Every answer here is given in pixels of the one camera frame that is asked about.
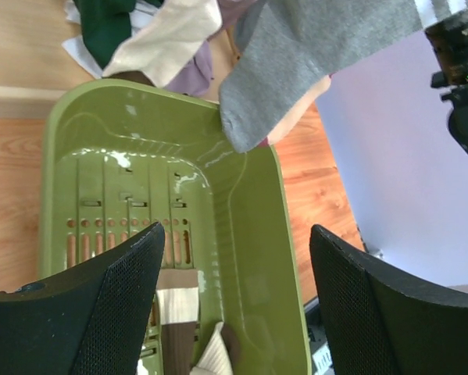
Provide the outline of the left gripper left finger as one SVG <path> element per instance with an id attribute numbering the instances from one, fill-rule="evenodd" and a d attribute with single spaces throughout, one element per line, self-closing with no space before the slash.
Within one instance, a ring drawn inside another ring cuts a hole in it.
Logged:
<path id="1" fill-rule="evenodd" d="M 135 374 L 163 259 L 160 223 L 0 292 L 0 374 Z"/>

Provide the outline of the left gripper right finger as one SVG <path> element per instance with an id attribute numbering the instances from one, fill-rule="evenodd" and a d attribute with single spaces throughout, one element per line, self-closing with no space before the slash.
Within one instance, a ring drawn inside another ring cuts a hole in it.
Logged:
<path id="1" fill-rule="evenodd" d="M 468 294 L 314 225 L 311 254 L 336 374 L 468 374 Z"/>

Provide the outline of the pink sock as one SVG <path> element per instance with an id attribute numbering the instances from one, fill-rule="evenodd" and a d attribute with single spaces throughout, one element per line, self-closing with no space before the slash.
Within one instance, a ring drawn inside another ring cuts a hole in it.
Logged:
<path id="1" fill-rule="evenodd" d="M 221 82 L 240 59 L 234 26 L 253 1 L 219 1 L 222 27 L 209 37 L 193 59 L 164 88 L 182 95 L 219 101 Z"/>

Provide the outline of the dark green sock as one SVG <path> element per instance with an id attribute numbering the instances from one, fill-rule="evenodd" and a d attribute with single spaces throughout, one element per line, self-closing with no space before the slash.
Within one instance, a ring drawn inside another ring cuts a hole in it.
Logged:
<path id="1" fill-rule="evenodd" d="M 101 69 L 109 64 L 114 52 L 128 38 L 151 23 L 163 5 L 160 0 L 78 0 L 85 47 Z"/>

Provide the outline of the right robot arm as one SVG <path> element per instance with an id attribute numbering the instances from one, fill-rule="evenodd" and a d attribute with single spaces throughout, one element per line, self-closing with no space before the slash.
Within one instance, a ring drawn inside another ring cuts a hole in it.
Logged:
<path id="1" fill-rule="evenodd" d="M 425 30 L 440 70 L 432 75 L 432 88 L 448 88 L 441 94 L 450 102 L 448 131 L 468 155 L 468 9 Z"/>

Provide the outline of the brown beige patterned sock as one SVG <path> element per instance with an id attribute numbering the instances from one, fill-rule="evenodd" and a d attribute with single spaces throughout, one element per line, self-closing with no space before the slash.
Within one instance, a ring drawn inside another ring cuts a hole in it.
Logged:
<path id="1" fill-rule="evenodd" d="M 233 328 L 214 320 L 205 347 L 194 359 L 198 344 L 202 272 L 163 269 L 159 273 L 149 326 L 141 347 L 137 374 L 232 374 L 241 357 Z"/>

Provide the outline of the green plastic basket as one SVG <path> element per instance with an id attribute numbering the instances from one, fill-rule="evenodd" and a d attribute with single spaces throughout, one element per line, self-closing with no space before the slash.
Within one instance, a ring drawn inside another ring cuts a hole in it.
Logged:
<path id="1" fill-rule="evenodd" d="M 216 104 L 124 80 L 65 93 L 45 124 L 39 275 L 119 245 L 151 223 L 163 266 L 198 273 L 194 356 L 218 322 L 241 343 L 237 374 L 308 374 L 280 164 L 238 153 Z"/>

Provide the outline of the wooden drying rack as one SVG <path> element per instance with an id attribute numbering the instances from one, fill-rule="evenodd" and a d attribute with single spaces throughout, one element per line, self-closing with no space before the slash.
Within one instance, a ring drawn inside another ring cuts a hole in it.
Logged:
<path id="1" fill-rule="evenodd" d="M 72 1 L 0 1 L 0 118 L 44 119 L 63 92 L 101 75 Z"/>

